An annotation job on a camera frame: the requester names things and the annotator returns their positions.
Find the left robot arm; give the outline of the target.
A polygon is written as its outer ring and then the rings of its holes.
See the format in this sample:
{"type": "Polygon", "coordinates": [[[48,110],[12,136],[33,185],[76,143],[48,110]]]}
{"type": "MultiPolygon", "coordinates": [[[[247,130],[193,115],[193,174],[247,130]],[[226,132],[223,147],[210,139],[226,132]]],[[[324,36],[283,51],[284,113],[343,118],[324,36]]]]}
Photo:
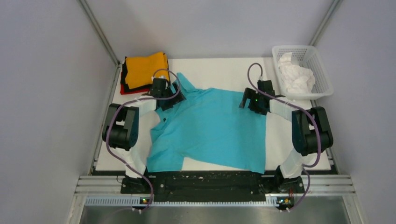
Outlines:
{"type": "Polygon", "coordinates": [[[107,110],[105,124],[102,129],[102,140],[108,153],[123,163],[137,176],[132,180],[132,187],[139,193],[149,189],[150,181],[143,172],[139,172],[123,156],[117,155],[112,149],[129,151],[139,137],[140,117],[159,108],[167,110],[185,100],[181,91],[178,76],[174,83],[164,78],[153,78],[153,85],[148,94],[143,94],[123,104],[111,103],[107,110]]]}

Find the teal polo shirt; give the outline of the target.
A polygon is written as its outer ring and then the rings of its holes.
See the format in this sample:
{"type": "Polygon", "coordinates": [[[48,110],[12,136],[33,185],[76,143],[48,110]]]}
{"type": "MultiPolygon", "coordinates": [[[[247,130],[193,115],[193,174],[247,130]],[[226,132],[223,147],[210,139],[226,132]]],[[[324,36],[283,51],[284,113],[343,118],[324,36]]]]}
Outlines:
{"type": "Polygon", "coordinates": [[[178,73],[185,100],[156,111],[160,122],[150,131],[149,172],[179,171],[190,158],[264,173],[266,116],[240,108],[242,92],[199,89],[178,73]]]}

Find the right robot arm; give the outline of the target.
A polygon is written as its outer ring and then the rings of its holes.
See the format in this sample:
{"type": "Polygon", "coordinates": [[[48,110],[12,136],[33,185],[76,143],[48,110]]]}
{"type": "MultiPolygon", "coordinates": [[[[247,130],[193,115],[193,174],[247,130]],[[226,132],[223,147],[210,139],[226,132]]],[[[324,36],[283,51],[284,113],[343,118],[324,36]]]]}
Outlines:
{"type": "Polygon", "coordinates": [[[246,88],[239,105],[260,115],[276,114],[291,122],[293,149],[287,159],[277,167],[274,187],[279,192],[287,192],[297,181],[313,155],[321,153],[333,145],[332,131],[326,111],[317,106],[303,109],[292,104],[282,95],[275,95],[271,81],[258,81],[256,90],[246,88]]]}

